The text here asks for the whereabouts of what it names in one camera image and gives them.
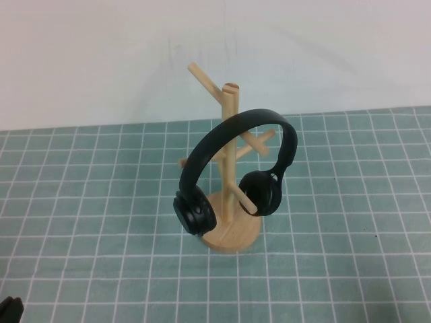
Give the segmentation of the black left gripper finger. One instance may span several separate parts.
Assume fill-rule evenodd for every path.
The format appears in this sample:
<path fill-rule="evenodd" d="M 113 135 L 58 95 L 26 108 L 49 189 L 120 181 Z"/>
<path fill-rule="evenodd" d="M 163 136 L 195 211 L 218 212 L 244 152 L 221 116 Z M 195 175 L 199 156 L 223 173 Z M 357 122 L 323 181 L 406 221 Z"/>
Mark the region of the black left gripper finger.
<path fill-rule="evenodd" d="M 9 309 L 9 306 L 11 304 L 11 297 L 6 297 L 1 303 L 0 303 L 0 320 L 1 322 L 5 321 L 7 311 Z"/>
<path fill-rule="evenodd" d="M 20 323 L 24 305 L 20 297 L 13 298 L 9 305 L 9 322 Z"/>

